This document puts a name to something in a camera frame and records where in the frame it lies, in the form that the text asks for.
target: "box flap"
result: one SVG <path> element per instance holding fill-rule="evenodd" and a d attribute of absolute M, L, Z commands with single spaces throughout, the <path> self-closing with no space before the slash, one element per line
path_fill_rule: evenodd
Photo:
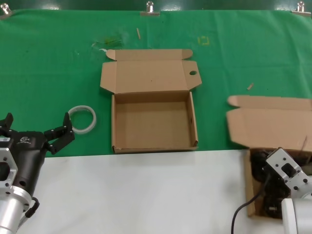
<path fill-rule="evenodd" d="M 182 60 L 190 58 L 192 50 L 108 50 L 106 56 L 116 61 Z"/>
<path fill-rule="evenodd" d="M 293 97 L 230 96 L 228 103 L 236 107 L 311 111 L 312 100 Z"/>
<path fill-rule="evenodd" d="M 312 152 L 312 112 L 240 108 L 227 113 L 231 140 L 250 148 Z"/>
<path fill-rule="evenodd" d="M 201 84 L 191 50 L 108 50 L 100 86 L 115 94 L 188 91 Z"/>

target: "white tape roll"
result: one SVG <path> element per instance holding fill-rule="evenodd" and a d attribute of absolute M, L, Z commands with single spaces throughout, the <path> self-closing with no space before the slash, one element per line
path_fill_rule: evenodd
<path fill-rule="evenodd" d="M 90 106 L 75 106 L 73 107 L 72 109 L 70 109 L 68 111 L 68 114 L 69 114 L 69 118 L 71 116 L 71 114 L 73 112 L 77 112 L 77 111 L 89 111 L 92 115 L 93 115 L 93 120 L 92 120 L 92 123 L 85 129 L 77 129 L 77 128 L 74 128 L 73 127 L 73 131 L 74 133 L 77 133 L 77 134 L 86 134 L 88 133 L 89 131 L 91 131 L 96 123 L 97 123 L 97 116 L 96 116 L 96 113 L 95 111 L 90 107 Z"/>

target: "cardboard box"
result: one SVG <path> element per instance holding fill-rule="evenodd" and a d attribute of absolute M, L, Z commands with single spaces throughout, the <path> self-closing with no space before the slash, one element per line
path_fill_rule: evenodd
<path fill-rule="evenodd" d="M 288 97 L 230 96 L 228 103 L 239 109 L 227 113 L 231 140 L 249 147 L 244 158 L 246 199 L 261 188 L 252 176 L 250 156 L 260 149 L 284 148 L 292 157 L 312 152 L 312 101 Z M 263 198 L 247 207 L 248 216 L 265 217 Z"/>
<path fill-rule="evenodd" d="M 191 89 L 201 84 L 191 50 L 108 50 L 100 86 L 112 96 L 115 153 L 193 150 Z"/>

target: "metal clip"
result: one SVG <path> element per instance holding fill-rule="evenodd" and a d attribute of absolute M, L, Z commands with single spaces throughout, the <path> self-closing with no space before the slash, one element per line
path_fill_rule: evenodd
<path fill-rule="evenodd" d="M 6 3 L 3 3 L 0 5 L 2 11 L 3 11 L 3 15 L 0 16 L 0 20 L 3 20 L 7 17 L 9 17 L 10 15 L 12 15 L 12 11 L 9 8 L 9 5 Z"/>
<path fill-rule="evenodd" d="M 301 15 L 301 16 L 311 16 L 311 12 L 305 12 L 304 11 L 304 2 L 300 1 L 297 4 L 297 9 L 292 11 L 292 13 Z"/>
<path fill-rule="evenodd" d="M 141 11 L 141 16 L 159 16 L 160 12 L 154 12 L 154 3 L 152 1 L 148 1 L 146 3 L 146 11 Z"/>

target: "green tablecloth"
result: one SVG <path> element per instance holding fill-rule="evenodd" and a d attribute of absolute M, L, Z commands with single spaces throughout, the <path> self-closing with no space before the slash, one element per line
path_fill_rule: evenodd
<path fill-rule="evenodd" d="M 105 44 L 114 37 L 121 41 Z M 227 97 L 312 98 L 311 38 L 311 19 L 289 12 L 17 11 L 0 21 L 0 118 L 11 112 L 13 129 L 45 131 L 60 126 L 70 108 L 88 105 L 95 129 L 56 156 L 112 154 L 111 94 L 99 87 L 109 59 L 99 48 L 188 48 L 203 82 L 193 91 L 199 150 L 237 149 L 227 130 Z"/>

